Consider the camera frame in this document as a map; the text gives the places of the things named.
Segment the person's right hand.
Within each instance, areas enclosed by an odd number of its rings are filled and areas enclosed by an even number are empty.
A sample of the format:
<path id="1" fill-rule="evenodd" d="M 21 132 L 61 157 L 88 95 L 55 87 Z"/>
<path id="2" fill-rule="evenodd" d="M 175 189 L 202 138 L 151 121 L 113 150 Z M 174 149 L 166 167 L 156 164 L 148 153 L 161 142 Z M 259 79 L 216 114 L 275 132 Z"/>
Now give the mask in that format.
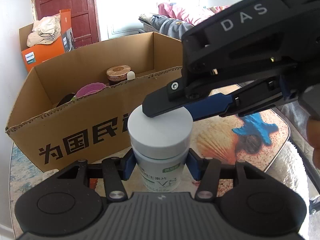
<path id="1" fill-rule="evenodd" d="M 313 164 L 320 169 L 320 121 L 309 118 L 306 135 L 309 144 L 313 147 Z"/>

